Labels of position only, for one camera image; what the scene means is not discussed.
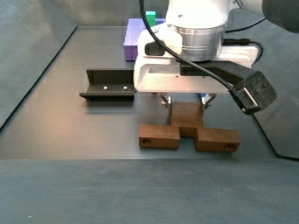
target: wooden block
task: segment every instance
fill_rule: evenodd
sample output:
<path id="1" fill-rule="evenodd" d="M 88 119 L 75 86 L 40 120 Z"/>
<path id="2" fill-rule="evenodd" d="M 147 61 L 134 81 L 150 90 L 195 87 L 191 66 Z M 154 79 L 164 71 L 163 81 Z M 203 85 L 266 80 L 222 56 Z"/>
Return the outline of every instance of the wooden block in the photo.
<path id="1" fill-rule="evenodd" d="M 139 130 L 139 146 L 146 148 L 178 149 L 180 131 L 178 127 L 142 124 Z"/>
<path id="2" fill-rule="evenodd" d="M 203 127 L 202 105 L 190 102 L 172 104 L 171 125 L 180 127 L 182 137 L 195 137 L 196 129 Z"/>
<path id="3" fill-rule="evenodd" d="M 232 129 L 198 129 L 196 151 L 236 151 L 239 134 Z"/>

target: metal enclosure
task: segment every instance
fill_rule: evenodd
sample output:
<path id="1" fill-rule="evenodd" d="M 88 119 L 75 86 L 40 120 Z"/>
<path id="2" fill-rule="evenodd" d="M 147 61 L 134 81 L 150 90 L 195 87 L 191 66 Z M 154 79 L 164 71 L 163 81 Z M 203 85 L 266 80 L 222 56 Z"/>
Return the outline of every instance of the metal enclosure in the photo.
<path id="1" fill-rule="evenodd" d="M 130 18 L 140 18 L 136 0 L 52 0 L 78 25 L 127 26 Z M 146 8 L 164 17 L 168 0 L 144 0 Z"/>
<path id="2" fill-rule="evenodd" d="M 52 1 L 0 0 L 0 128 L 75 28 Z"/>

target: gray table surface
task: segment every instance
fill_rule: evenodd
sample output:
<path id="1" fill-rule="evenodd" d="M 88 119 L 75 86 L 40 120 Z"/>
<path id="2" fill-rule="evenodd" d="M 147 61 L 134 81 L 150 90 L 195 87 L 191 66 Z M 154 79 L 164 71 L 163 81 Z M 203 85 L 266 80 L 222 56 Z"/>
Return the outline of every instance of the gray table surface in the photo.
<path id="1" fill-rule="evenodd" d="M 272 158 L 272 148 L 254 117 L 243 115 L 227 94 L 215 100 L 204 122 L 208 127 L 238 131 L 242 145 L 236 153 L 198 152 L 187 138 L 179 150 L 139 148 L 139 125 L 167 121 L 159 97 L 136 93 L 134 104 L 106 105 L 79 96 L 88 88 L 88 68 L 134 67 L 124 60 L 124 34 L 126 27 L 76 30 L 0 133 L 0 158 Z M 172 99 L 195 102 L 196 96 L 175 94 Z"/>
<path id="2" fill-rule="evenodd" d="M 179 150 L 139 149 L 139 124 L 166 123 L 160 100 L 136 94 L 132 105 L 108 106 L 79 97 L 87 68 L 132 67 L 124 30 L 76 30 L 0 133 L 1 222 L 298 223 L 298 162 L 276 158 L 227 95 L 204 120 L 238 130 L 236 153 L 196 152 L 191 139 Z"/>

